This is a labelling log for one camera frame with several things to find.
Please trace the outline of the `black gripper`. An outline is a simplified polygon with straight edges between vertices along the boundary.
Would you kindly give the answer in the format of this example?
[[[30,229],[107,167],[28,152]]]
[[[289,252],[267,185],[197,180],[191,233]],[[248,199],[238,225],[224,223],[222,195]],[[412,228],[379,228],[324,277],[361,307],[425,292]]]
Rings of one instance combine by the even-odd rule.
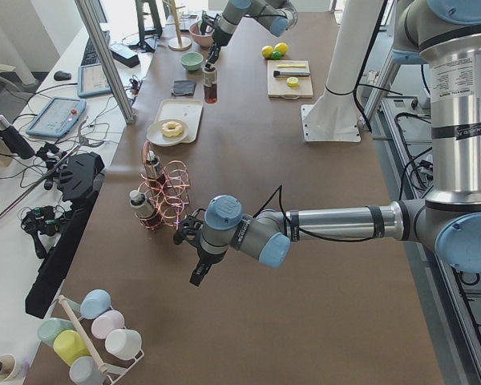
[[[232,37],[232,25],[223,14],[216,14],[212,17],[207,14],[206,11],[202,12],[201,22],[200,31],[202,34],[205,33],[206,25],[209,25],[213,29],[213,44],[209,48],[208,57],[204,65],[205,69],[211,69],[219,58],[221,48],[227,46]]]
[[[194,286],[199,286],[212,265],[220,262],[224,257],[224,246],[214,246],[202,237],[204,219],[200,219],[199,215],[204,211],[205,209],[199,208],[192,214],[188,214],[179,223],[172,238],[175,245],[181,245],[186,241],[197,251],[198,263],[189,280]]]

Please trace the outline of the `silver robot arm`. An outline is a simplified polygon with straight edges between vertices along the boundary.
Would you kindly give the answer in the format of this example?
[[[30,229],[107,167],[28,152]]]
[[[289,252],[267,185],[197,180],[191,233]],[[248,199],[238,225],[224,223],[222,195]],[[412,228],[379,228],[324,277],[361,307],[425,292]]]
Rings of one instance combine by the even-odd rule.
[[[291,1],[264,0],[230,0],[224,10],[214,18],[204,11],[202,27],[212,28],[212,45],[208,52],[204,68],[210,70],[220,55],[220,49],[226,47],[242,18],[252,18],[274,36],[283,33],[297,24],[298,13]]]
[[[173,241],[193,246],[199,285],[228,249],[279,266],[295,241],[414,241],[464,273],[481,273],[481,1],[400,1],[392,54],[430,68],[433,187],[422,199],[348,209],[245,213],[214,197],[180,222]]]

